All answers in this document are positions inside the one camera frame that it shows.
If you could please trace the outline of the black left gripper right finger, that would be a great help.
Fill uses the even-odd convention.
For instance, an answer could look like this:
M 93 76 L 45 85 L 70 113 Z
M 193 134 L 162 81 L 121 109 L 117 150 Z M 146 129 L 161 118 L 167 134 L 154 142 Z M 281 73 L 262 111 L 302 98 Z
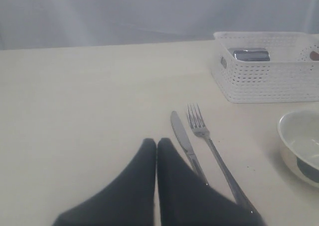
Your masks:
M 263 225 L 259 215 L 206 185 L 169 138 L 162 138 L 158 143 L 157 174 L 163 226 Z

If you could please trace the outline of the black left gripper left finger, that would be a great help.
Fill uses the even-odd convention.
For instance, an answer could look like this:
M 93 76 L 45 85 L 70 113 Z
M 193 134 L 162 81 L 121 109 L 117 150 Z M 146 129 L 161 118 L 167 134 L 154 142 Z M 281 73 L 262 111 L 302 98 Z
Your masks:
M 152 226 L 157 146 L 145 138 L 123 171 L 104 189 L 61 213 L 56 226 Z

